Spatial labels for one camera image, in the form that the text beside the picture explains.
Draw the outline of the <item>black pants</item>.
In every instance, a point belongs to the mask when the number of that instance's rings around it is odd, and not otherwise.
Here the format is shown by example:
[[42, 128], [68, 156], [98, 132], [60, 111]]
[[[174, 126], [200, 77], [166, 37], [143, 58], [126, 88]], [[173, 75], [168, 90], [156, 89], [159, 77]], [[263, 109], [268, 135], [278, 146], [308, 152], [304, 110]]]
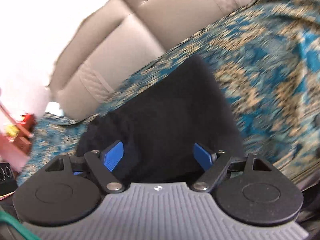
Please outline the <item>black pants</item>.
[[76, 155], [103, 151], [115, 141], [123, 143], [124, 155], [113, 174], [124, 184], [192, 183], [203, 172], [193, 156], [195, 143], [244, 156], [231, 108], [198, 55], [118, 109], [97, 116]]

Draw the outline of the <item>red toy clutter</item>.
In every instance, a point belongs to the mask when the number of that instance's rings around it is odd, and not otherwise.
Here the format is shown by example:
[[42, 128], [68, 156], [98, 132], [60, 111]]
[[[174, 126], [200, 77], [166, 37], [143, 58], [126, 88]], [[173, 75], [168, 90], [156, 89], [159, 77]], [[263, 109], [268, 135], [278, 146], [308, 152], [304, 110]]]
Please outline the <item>red toy clutter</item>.
[[23, 114], [20, 120], [15, 120], [9, 111], [1, 103], [1, 113], [9, 120], [10, 124], [5, 125], [4, 135], [7, 140], [16, 148], [28, 155], [31, 150], [31, 139], [34, 134], [36, 118], [33, 114]]

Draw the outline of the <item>teal paisley sofa cover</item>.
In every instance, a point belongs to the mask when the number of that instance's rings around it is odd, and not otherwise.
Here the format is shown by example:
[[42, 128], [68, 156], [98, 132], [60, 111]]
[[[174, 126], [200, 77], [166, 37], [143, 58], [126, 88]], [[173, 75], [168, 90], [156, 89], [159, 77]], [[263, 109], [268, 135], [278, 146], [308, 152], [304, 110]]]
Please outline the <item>teal paisley sofa cover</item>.
[[35, 128], [23, 185], [59, 155], [77, 156], [81, 136], [105, 116], [198, 55], [223, 93], [242, 137], [293, 181], [319, 167], [319, 0], [251, 0], [130, 75], [83, 121], [46, 114]]

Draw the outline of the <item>beige leather sofa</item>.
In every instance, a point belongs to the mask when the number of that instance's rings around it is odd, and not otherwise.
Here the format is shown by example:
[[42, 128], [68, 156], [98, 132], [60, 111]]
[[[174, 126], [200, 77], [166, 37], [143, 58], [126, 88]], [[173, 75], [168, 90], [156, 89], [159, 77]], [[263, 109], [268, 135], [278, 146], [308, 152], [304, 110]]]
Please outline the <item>beige leather sofa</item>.
[[82, 22], [49, 84], [64, 114], [82, 120], [131, 74], [250, 0], [109, 0]]

